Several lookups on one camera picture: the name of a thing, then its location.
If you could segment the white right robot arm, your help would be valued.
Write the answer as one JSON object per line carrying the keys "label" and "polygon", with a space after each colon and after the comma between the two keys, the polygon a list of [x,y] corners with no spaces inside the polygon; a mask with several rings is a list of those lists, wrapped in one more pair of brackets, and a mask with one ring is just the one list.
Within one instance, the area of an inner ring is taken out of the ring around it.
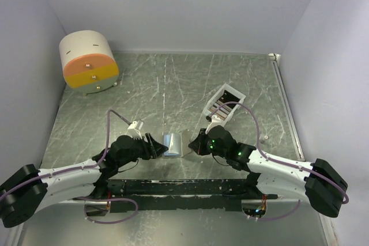
{"label": "white right robot arm", "polygon": [[338,217],[341,206],[348,203],[347,182],[323,159],[303,162],[267,154],[237,142],[222,126],[201,129],[189,148],[200,156],[219,156],[233,169],[255,177],[244,185],[250,198],[261,194],[287,196],[309,203],[331,218]]}

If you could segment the blue silver card holder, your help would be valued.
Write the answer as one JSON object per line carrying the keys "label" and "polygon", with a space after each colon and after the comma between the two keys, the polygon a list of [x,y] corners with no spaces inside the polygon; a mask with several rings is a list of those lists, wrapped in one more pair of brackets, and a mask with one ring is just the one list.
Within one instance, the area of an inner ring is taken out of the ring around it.
{"label": "blue silver card holder", "polygon": [[181,133],[164,134],[163,142],[168,148],[164,152],[165,158],[181,158],[191,152],[189,148],[191,133],[188,129],[183,130]]}

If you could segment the white card tray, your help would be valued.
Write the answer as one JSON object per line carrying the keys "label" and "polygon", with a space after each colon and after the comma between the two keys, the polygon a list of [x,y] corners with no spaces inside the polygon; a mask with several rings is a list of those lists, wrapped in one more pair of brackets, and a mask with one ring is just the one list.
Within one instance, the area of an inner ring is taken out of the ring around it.
{"label": "white card tray", "polygon": [[211,114],[221,106],[214,114],[220,119],[220,125],[225,126],[238,109],[238,105],[234,102],[243,104],[245,98],[245,94],[231,85],[224,84],[206,103],[202,113],[211,117]]}

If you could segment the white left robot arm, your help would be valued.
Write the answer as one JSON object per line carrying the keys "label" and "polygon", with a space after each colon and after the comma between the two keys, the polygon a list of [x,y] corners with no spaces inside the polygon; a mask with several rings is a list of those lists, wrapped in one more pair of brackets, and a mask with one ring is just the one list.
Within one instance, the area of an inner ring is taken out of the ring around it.
{"label": "white left robot arm", "polygon": [[24,165],[1,184],[1,221],[4,227],[12,228],[64,200],[101,199],[108,191],[107,180],[122,166],[139,159],[156,159],[167,150],[149,133],[144,138],[121,135],[100,154],[79,164],[54,169]]}

